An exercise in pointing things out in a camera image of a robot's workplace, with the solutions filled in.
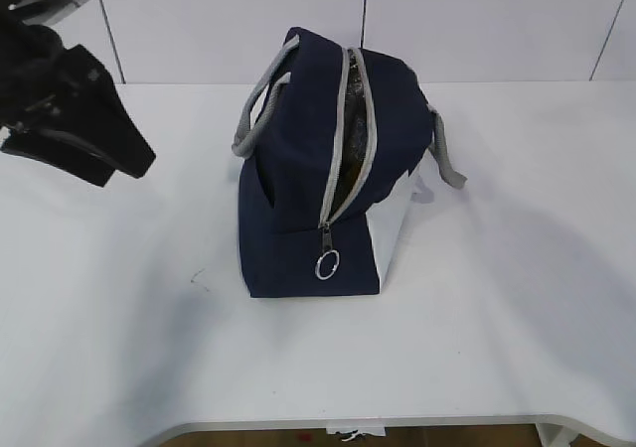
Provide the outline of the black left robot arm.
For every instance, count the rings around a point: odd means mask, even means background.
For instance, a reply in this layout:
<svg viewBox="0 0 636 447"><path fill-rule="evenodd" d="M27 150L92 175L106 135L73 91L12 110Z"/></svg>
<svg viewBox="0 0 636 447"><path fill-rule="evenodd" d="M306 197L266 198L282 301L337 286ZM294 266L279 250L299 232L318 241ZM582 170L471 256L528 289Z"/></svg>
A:
<svg viewBox="0 0 636 447"><path fill-rule="evenodd" d="M102 187L143 177L156 155L104 64L52 27L88 1L1 0L1 150Z"/></svg>

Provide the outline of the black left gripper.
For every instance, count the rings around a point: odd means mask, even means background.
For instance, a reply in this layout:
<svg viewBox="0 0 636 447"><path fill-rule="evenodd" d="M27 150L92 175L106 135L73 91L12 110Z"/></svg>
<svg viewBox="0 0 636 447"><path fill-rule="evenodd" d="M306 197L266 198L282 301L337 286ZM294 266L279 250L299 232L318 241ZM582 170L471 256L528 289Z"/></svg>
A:
<svg viewBox="0 0 636 447"><path fill-rule="evenodd" d="M99 187L115 169L141 178L156 159L104 64L41 25L1 26L1 127L8 131L2 152ZM83 142L115 169L63 142Z"/></svg>

